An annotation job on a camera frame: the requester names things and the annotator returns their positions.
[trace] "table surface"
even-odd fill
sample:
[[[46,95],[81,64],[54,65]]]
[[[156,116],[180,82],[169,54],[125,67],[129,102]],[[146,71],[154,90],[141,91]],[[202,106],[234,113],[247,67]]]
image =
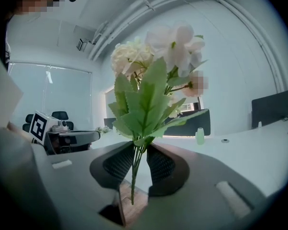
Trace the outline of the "table surface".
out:
[[[109,132],[95,141],[91,149],[99,149],[127,138]],[[154,143],[165,143],[214,157],[238,172],[269,196],[281,189],[288,181],[288,121],[282,120],[260,129],[206,137],[203,145],[195,138],[156,138]],[[131,182],[131,171],[126,180]],[[146,153],[142,156],[136,186],[148,192],[152,185]]]

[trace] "black chair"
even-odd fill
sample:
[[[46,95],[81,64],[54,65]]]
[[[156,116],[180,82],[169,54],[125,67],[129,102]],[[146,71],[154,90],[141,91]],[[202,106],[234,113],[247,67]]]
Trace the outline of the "black chair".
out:
[[[52,117],[59,119],[59,120],[68,120],[68,115],[64,111],[53,112]],[[74,123],[71,121],[67,121],[66,125],[69,130],[74,130]]]
[[[30,124],[31,124],[31,121],[32,121],[32,119],[33,119],[33,114],[28,114],[27,116],[26,116],[26,124],[23,124],[23,130],[25,131],[25,132],[27,132],[27,133],[29,133],[29,129],[30,129]]]

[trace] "white box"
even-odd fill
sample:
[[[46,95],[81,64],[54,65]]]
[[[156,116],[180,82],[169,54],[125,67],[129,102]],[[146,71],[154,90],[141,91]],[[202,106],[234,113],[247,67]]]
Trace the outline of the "white box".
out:
[[[58,119],[51,117],[45,113],[35,111],[30,124],[29,134],[44,145],[45,136],[54,125],[58,125]]]

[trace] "small bottle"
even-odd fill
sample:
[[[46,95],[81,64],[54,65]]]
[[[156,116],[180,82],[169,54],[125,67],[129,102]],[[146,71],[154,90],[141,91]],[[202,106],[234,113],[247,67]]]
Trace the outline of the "small bottle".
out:
[[[198,128],[195,138],[198,145],[203,145],[205,143],[205,133],[203,128]]]

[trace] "ceiling pipe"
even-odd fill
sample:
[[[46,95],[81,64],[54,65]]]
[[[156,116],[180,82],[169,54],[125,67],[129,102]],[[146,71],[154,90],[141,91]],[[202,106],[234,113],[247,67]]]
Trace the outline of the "ceiling pipe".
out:
[[[159,7],[159,4],[165,5],[167,3],[171,3],[172,0],[154,0],[150,2],[154,8]],[[134,13],[132,13],[135,9],[133,9],[136,5],[136,7],[139,7],[139,4],[142,6],[140,9],[136,10]],[[120,21],[119,23],[112,24],[111,27],[102,35],[102,38],[97,42],[93,50],[91,51],[89,55],[89,59],[96,60],[100,53],[104,50],[104,48],[110,44],[119,33],[122,32],[130,23],[131,21],[135,21],[135,19],[141,17],[144,13],[151,11],[148,7],[144,6],[143,7],[143,2],[140,0],[136,1],[133,3],[131,6],[129,6],[129,12],[124,13],[123,17],[124,20],[120,20],[119,18],[117,21]]]
[[[89,59],[92,59],[93,56],[96,55],[99,48],[102,46],[102,44],[108,39],[108,37],[111,35],[111,33],[121,24],[126,18],[128,18],[129,14],[131,14],[134,10],[136,10],[139,6],[143,5],[142,0],[137,0],[134,3],[132,3],[120,16],[118,16],[108,27],[108,29],[103,33],[103,35],[100,37],[96,45],[93,47],[92,51],[89,54]]]
[[[217,1],[223,6],[225,6],[227,9],[229,9],[231,12],[233,12],[247,26],[249,31],[259,42],[271,67],[277,92],[283,92],[285,90],[288,90],[288,76],[285,71],[282,72],[280,70],[284,68],[282,57],[265,29],[240,4],[234,2],[233,0]]]

